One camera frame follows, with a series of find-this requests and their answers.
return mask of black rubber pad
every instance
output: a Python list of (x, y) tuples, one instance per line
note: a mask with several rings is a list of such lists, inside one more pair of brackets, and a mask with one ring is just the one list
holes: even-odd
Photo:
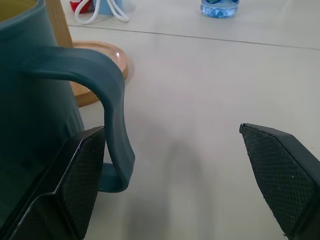
[(240, 132), (263, 197), (291, 239), (318, 199), (319, 187), (277, 137), (246, 125)]
[(105, 131), (84, 141), (60, 190), (76, 234), (84, 239), (98, 194), (105, 149)]

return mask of mug handle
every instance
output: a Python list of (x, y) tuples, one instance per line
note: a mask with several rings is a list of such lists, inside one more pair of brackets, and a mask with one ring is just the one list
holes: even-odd
[(104, 54), (81, 48), (47, 46), (31, 56), (20, 72), (28, 77), (66, 80), (90, 89), (104, 108), (105, 138), (112, 163), (104, 163), (99, 191), (125, 190), (133, 173), (135, 154), (124, 116), (125, 80), (118, 66)]

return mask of white table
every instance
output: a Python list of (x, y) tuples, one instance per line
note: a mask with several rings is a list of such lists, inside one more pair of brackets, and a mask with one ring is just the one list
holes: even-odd
[[(69, 0), (62, 1), (68, 24), (78, 26)], [(237, 15), (230, 19), (203, 17), (200, 3), (123, 0), (130, 23), (101, 16), (89, 27), (320, 49), (318, 0), (240, 0)]]
[[(136, 13), (127, 25), (109, 19), (70, 27), (74, 40), (115, 44), (131, 60), (125, 121), (136, 155), (134, 172), (126, 191), (98, 194), (85, 239), (285, 240), (257, 186), (239, 126), (246, 122), (291, 133), (320, 158), (320, 51), (238, 41), (256, 38), (261, 43), (306, 48), (320, 43), (297, 30), (291, 38), (289, 20), (281, 26), (274, 20), (265, 38), (261, 33), (268, 31), (261, 25), (269, 24), (270, 15), (262, 15), (247, 31), (236, 18), (202, 18), (197, 13), (199, 2), (190, 0), (171, 0), (175, 8), (161, 6), (161, 10), (174, 14), (156, 13), (150, 22), (144, 18), (142, 25), (139, 14), (151, 16), (147, 7), (156, 1), (140, 6), (141, 2), (136, 0)], [(243, 2), (237, 18), (249, 19), (245, 15), (249, 14), (257, 19), (257, 13), (243, 9), (253, 8), (249, 3), (254, 1)], [(265, 8), (271, 11), (277, 2), (283, 3), (266, 0)], [(187, 10), (191, 4), (195, 9), (183, 17), (178, 7)], [(286, 16), (294, 16), (287, 11)], [(190, 24), (194, 20), (189, 29), (186, 19)], [(220, 24), (234, 28), (223, 32)], [(100, 28), (109, 25), (119, 30)], [(134, 32), (139, 28), (165, 34)], [(247, 34), (255, 30), (256, 35)], [(276, 34), (280, 30), (282, 37)], [(168, 35), (174, 31), (195, 37)], [(201, 34), (233, 39), (202, 39)], [(103, 125), (99, 102), (80, 112), (87, 129)]]

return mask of red object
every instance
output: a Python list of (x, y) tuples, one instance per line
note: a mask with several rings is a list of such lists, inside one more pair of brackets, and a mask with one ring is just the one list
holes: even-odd
[[(75, 12), (76, 11), (76, 8), (78, 7), (78, 5), (80, 4), (81, 1), (70, 1), (70, 6), (72, 8), (72, 11)], [(89, 0), (83, 7), (82, 9), (80, 10), (80, 13), (81, 14), (84, 14), (86, 11), (88, 11), (90, 5), (92, 3), (92, 0)]]

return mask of wooden stand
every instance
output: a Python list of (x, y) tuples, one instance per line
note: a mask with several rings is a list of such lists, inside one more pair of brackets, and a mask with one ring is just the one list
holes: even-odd
[[(47, 12), (50, 17), (51, 25), (58, 46), (64, 48), (85, 48), (93, 49), (111, 58), (122, 71), (124, 79), (128, 76), (127, 55), (118, 47), (98, 42), (98, 41), (76, 41), (73, 42), (64, 10), (60, 0), (46, 0)], [(75, 82), (70, 82), (73, 94), (79, 107), (83, 107), (97, 102), (97, 96), (85, 86)]]

